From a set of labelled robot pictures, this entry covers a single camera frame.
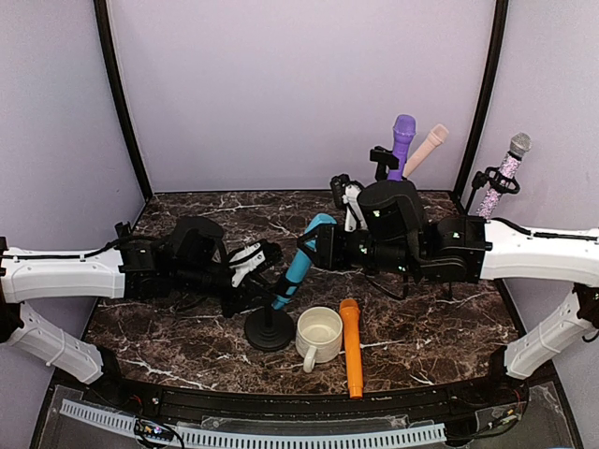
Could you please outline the blue toy microphone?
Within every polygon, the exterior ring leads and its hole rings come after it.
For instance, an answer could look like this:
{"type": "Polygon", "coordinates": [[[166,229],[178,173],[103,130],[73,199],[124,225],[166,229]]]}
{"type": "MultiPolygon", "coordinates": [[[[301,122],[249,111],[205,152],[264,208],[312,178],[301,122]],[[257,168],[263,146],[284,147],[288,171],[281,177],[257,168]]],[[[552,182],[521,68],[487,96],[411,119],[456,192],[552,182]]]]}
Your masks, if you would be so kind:
{"type": "MultiPolygon", "coordinates": [[[[326,213],[318,213],[309,223],[304,233],[307,234],[318,225],[336,225],[337,221],[326,213]]],[[[310,258],[302,251],[298,250],[293,258],[289,268],[283,273],[275,284],[274,293],[276,298],[271,306],[276,310],[281,310],[286,306],[291,298],[300,288],[308,270],[312,266],[310,258]]]]}

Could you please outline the black stand of blue microphone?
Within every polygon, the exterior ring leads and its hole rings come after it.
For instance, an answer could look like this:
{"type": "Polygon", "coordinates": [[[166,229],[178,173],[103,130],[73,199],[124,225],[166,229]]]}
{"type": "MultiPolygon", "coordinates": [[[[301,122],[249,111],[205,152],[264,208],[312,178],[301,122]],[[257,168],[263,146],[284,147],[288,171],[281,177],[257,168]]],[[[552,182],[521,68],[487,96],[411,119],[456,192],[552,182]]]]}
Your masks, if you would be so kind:
{"type": "Polygon", "coordinates": [[[265,353],[284,349],[295,335],[293,319],[284,310],[276,311],[271,304],[253,311],[244,323],[244,336],[249,344],[265,353]]]}

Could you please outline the orange toy microphone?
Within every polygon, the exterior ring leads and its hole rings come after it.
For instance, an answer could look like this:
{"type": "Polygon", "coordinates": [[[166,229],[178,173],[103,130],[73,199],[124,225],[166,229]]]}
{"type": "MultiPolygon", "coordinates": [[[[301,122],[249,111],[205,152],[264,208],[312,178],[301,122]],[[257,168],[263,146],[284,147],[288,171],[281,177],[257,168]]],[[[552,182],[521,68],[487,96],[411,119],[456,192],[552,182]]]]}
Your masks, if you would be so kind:
{"type": "Polygon", "coordinates": [[[358,303],[353,298],[344,299],[340,304],[339,314],[343,321],[343,347],[349,397],[362,399],[364,384],[358,303]]]}

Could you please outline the black stand of purple microphone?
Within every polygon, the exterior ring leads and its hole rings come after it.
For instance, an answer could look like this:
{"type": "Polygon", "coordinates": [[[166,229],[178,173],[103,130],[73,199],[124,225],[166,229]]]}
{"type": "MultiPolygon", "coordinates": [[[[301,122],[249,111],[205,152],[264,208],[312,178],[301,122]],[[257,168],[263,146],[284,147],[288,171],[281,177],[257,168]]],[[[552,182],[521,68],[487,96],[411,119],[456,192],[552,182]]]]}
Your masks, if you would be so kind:
{"type": "Polygon", "coordinates": [[[381,146],[375,146],[370,149],[370,161],[376,163],[374,178],[376,181],[384,181],[387,179],[390,170],[399,168],[399,159],[392,151],[381,146]]]}

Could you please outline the purple toy microphone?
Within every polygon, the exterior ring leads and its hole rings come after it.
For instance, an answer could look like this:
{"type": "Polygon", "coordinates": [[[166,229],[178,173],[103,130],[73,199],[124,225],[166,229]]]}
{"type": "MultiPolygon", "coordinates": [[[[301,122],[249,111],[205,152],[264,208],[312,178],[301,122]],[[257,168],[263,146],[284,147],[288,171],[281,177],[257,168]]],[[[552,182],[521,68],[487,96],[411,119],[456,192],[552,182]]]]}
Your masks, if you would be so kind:
{"type": "Polygon", "coordinates": [[[416,119],[408,114],[400,114],[392,127],[392,131],[392,154],[398,159],[398,167],[391,169],[387,178],[392,181],[400,181],[407,162],[410,145],[416,135],[416,119]]]}

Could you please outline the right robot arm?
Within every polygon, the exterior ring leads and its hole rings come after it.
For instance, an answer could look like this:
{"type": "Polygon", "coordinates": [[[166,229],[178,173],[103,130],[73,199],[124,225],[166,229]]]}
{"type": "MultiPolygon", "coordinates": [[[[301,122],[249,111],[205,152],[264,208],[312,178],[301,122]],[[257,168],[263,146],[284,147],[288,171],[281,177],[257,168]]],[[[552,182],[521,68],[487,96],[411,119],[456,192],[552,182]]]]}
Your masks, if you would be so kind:
{"type": "Polygon", "coordinates": [[[357,196],[365,225],[319,224],[298,240],[318,268],[399,273],[434,282],[531,278],[573,284],[562,304],[524,337],[496,350],[477,396],[500,404],[514,379],[598,327],[598,231],[525,228],[506,219],[461,215],[428,220],[409,181],[377,181],[357,196]]]}

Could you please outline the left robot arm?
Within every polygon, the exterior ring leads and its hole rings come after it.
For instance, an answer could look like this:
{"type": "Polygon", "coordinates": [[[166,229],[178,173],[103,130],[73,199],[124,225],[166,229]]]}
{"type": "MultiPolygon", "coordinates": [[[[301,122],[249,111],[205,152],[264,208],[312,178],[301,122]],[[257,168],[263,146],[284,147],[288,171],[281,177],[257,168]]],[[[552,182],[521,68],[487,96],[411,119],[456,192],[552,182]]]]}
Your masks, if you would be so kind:
{"type": "Polygon", "coordinates": [[[132,399],[112,351],[85,343],[36,312],[29,300],[103,297],[142,300],[191,291],[216,297],[231,317],[272,297],[262,272],[282,259],[279,244],[260,239],[226,250],[224,229],[200,216],[182,217],[164,237],[136,235],[118,223],[102,248],[65,253],[1,245],[1,342],[41,359],[95,392],[112,408],[132,399]]]}

